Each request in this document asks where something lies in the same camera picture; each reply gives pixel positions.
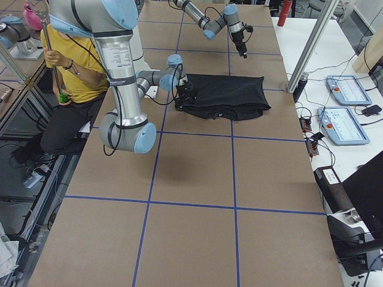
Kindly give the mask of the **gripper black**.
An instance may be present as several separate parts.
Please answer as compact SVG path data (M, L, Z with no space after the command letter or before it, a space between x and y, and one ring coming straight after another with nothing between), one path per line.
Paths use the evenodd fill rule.
M191 81L185 81L183 85L177 86L177 93L180 100L196 99L196 87Z
M246 45L243 42L244 40L244 33L243 30L240 29L237 32L232 33L232 41L241 57L244 59L247 58L247 50L246 50Z

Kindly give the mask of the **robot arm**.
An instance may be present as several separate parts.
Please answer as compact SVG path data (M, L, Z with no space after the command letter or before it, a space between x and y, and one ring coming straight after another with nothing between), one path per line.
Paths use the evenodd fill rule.
M141 99L152 86L172 91L186 84L182 58L169 56L164 71L135 70L130 48L138 24L135 1L50 1L49 13L57 31L95 43L116 104L101 121L103 144L113 150L149 152L157 130L142 111Z
M218 12L216 19L210 19L206 13L201 12L192 1L172 1L174 9L186 13L202 30L205 38L213 40L225 27L230 33L230 39L234 43L239 56L247 58L247 46L244 40L244 31L252 34L253 27L240 21L236 4L225 6L223 11Z

